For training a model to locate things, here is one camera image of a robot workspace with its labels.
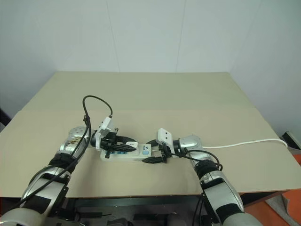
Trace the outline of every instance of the black wire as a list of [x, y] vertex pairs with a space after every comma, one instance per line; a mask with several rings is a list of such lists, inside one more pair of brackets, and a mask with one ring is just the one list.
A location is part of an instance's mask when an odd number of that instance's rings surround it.
[[222, 171], [223, 167], [222, 167], [222, 165], [220, 163], [220, 160], [214, 154], [212, 154], [211, 152], [203, 151], [203, 150], [189, 150], [188, 151], [186, 148], [185, 148], [185, 151], [186, 151], [186, 153], [189, 153], [189, 152], [202, 152], [202, 153], [206, 153], [206, 154], [211, 155], [212, 157], [215, 158], [215, 160], [217, 162], [217, 165], [220, 167], [220, 171]]
[[82, 137], [80, 138], [79, 142], [78, 142], [77, 145], [75, 146], [75, 149], [74, 149], [73, 152], [71, 153], [71, 157], [75, 154], [75, 152], [77, 151], [77, 149], [78, 149], [79, 145], [81, 144], [82, 140], [83, 140], [84, 137], [86, 136], [87, 130], [88, 130], [88, 126], [86, 126], [86, 129], [85, 129], [84, 134], [82, 135]]
[[[193, 161], [198, 161], [198, 162], [202, 161], [202, 160], [200, 160], [200, 159], [194, 159], [194, 158], [191, 158], [191, 157], [188, 157], [188, 156], [185, 156], [185, 155], [181, 155], [181, 154], [174, 154], [174, 153], [171, 153], [171, 155], [178, 156], [178, 157], [180, 157], [180, 158], [190, 159], [190, 160], [193, 160]], [[221, 165], [220, 163], [214, 162], [214, 164], [217, 165], [217, 167], [220, 168], [220, 169], [219, 169], [220, 171], [222, 171], [222, 165]]]
[[31, 184], [31, 182], [36, 178], [36, 176], [38, 176], [41, 172], [44, 172], [45, 170], [49, 169], [49, 168], [52, 168], [54, 166], [45, 166], [44, 168], [40, 169], [38, 172], [36, 172], [35, 175], [33, 175], [33, 177], [31, 178], [30, 182], [28, 185]]
[[202, 216], [201, 214], [202, 214], [203, 203], [204, 203], [204, 198], [202, 199], [201, 207], [199, 208], [199, 213], [198, 213], [198, 226], [201, 226], [201, 216]]
[[[30, 195], [26, 196], [24, 199], [21, 199], [18, 203], [16, 203], [10, 210], [12, 209], [15, 209], [17, 207], [19, 207], [23, 202], [29, 200], [30, 198], [32, 198], [34, 195], [36, 195], [38, 192], [40, 192], [41, 190], [43, 190], [46, 186], [48, 186], [50, 183], [52, 183], [53, 181], [57, 180], [62, 174], [64, 174], [65, 172], [67, 172], [71, 167], [73, 167], [73, 165], [77, 164], [78, 160], [82, 157], [82, 155], [85, 153], [89, 143], [90, 143], [90, 139], [91, 139], [91, 133], [92, 133], [92, 129], [91, 129], [91, 122], [90, 122], [90, 117], [89, 117], [89, 114], [88, 114], [88, 111], [87, 111], [87, 108], [86, 108], [86, 104], [85, 104], [85, 100], [88, 98], [88, 97], [93, 97], [93, 98], [96, 98], [98, 100], [101, 100], [103, 101], [110, 109], [111, 111], [111, 114], [110, 114], [110, 118], [113, 116], [113, 110], [111, 108], [111, 106], [105, 102], [104, 100], [102, 100], [101, 98], [99, 97], [96, 97], [96, 96], [93, 96], [93, 95], [88, 95], [88, 96], [85, 96], [82, 100], [82, 104], [83, 104], [83, 108], [84, 108], [84, 112], [85, 112], [85, 115], [84, 115], [84, 122], [86, 124], [86, 128], [88, 129], [88, 138], [87, 138], [87, 142], [86, 142], [86, 145], [84, 146], [83, 148], [83, 151], [79, 154], [79, 156], [77, 158], [74, 159], [73, 162], [70, 163], [69, 166], [67, 166], [62, 172], [60, 172], [58, 175], [56, 175], [55, 177], [53, 177], [52, 179], [50, 179], [48, 182], [46, 182], [44, 185], [42, 185], [41, 187], [39, 187], [38, 189], [36, 189], [35, 191], [33, 191]], [[84, 139], [86, 133], [84, 133], [84, 135], [81, 137], [79, 143]]]
[[193, 218], [192, 218], [192, 226], [194, 226], [194, 221], [196, 219], [196, 215], [197, 215], [197, 211], [198, 211], [198, 205], [199, 205], [199, 202], [201, 201], [201, 198], [202, 198], [202, 196], [200, 196], [200, 198], [198, 199], [196, 209], [194, 210], [194, 214], [193, 214]]
[[[97, 97], [97, 96], [93, 96], [93, 95], [87, 95], [87, 96], [85, 96], [85, 97], [83, 98], [83, 108], [84, 108], [84, 111], [85, 111], [85, 114], [86, 114], [86, 115], [87, 115], [87, 109], [86, 109], [85, 100], [86, 100], [88, 97], [96, 98], [96, 99], [98, 99], [98, 100], [104, 102], [104, 103], [109, 107], [109, 109], [110, 109], [110, 111], [111, 111], [109, 117], [110, 117], [110, 118], [113, 117], [113, 110], [112, 110], [111, 106], [110, 106], [105, 100], [103, 100], [103, 99], [101, 99], [101, 98], [99, 98], [99, 97]], [[79, 147], [81, 141], [83, 140], [83, 138], [85, 137], [85, 135], [86, 135], [86, 133], [87, 133], [87, 129], [88, 129], [88, 127], [86, 126], [86, 130], [85, 130], [85, 132], [84, 132], [84, 135], [81, 137], [80, 141], [77, 143], [75, 149], [74, 149], [73, 152], [71, 153], [71, 156], [73, 156], [74, 153], [76, 152], [76, 150], [78, 149], [78, 147]]]
[[87, 96], [84, 97], [83, 101], [84, 101], [85, 99], [87, 99], [88, 97], [92, 97], [92, 98], [95, 98], [95, 99], [98, 99], [98, 100], [104, 102], [104, 103], [109, 107], [109, 109], [110, 109], [110, 111], [111, 111], [111, 114], [109, 115], [109, 117], [112, 118], [112, 116], [113, 116], [113, 110], [112, 110], [111, 106], [110, 106], [105, 100], [103, 100], [103, 99], [101, 99], [101, 98], [99, 98], [99, 97], [97, 97], [97, 96], [87, 95]]

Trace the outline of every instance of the orange object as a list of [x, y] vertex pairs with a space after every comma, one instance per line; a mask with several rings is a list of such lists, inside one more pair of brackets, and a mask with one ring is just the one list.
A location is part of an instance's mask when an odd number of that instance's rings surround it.
[[263, 226], [289, 226], [266, 202], [248, 206], [245, 212], [253, 215]]
[[301, 224], [301, 190], [292, 190], [282, 195], [289, 200], [286, 208], [287, 213]]
[[294, 158], [297, 160], [299, 164], [301, 164], [301, 154], [295, 154]]

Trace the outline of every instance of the table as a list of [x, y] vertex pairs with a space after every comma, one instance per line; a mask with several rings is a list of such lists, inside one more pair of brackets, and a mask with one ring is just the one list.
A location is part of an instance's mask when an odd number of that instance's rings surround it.
[[[0, 196], [20, 197], [36, 171], [48, 164], [68, 131], [83, 125], [81, 100], [108, 101], [119, 134], [147, 142], [158, 128], [174, 138], [195, 134], [204, 146], [277, 138], [228, 73], [58, 72], [0, 133]], [[92, 127], [107, 107], [88, 100]], [[240, 193], [301, 188], [301, 168], [285, 146], [264, 142], [211, 149]], [[187, 159], [167, 164], [102, 162], [89, 148], [68, 185], [67, 197], [199, 194]]]

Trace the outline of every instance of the white cable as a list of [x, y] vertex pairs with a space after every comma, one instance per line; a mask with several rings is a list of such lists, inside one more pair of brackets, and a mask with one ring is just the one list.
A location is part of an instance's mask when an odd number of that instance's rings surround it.
[[214, 147], [203, 147], [206, 149], [213, 149], [213, 148], [224, 148], [224, 147], [234, 147], [234, 146], [238, 146], [238, 145], [245, 145], [245, 144], [252, 144], [252, 143], [259, 143], [259, 142], [265, 142], [265, 141], [278, 141], [281, 142], [282, 144], [284, 144], [287, 147], [287, 143], [281, 139], [263, 139], [263, 140], [252, 140], [252, 141], [246, 141], [246, 142], [241, 142], [241, 143], [237, 143], [237, 144], [232, 144], [232, 145], [223, 145], [223, 146], [214, 146]]

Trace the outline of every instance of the white power strip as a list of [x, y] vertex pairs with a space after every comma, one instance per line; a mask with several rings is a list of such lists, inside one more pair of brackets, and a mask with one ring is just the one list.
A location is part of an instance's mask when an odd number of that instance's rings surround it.
[[151, 157], [151, 145], [138, 144], [137, 142], [127, 142], [127, 145], [131, 145], [136, 148], [132, 152], [118, 152], [114, 151], [110, 154], [110, 158], [105, 158], [106, 152], [102, 150], [100, 158], [102, 161], [142, 161], [148, 157]]

